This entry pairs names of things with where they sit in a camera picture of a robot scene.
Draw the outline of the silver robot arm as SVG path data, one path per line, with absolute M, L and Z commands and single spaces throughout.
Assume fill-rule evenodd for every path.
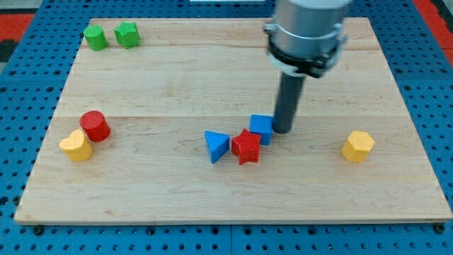
M 347 40 L 343 19 L 351 0 L 277 0 L 263 24 L 271 63 L 291 77 L 322 77 Z

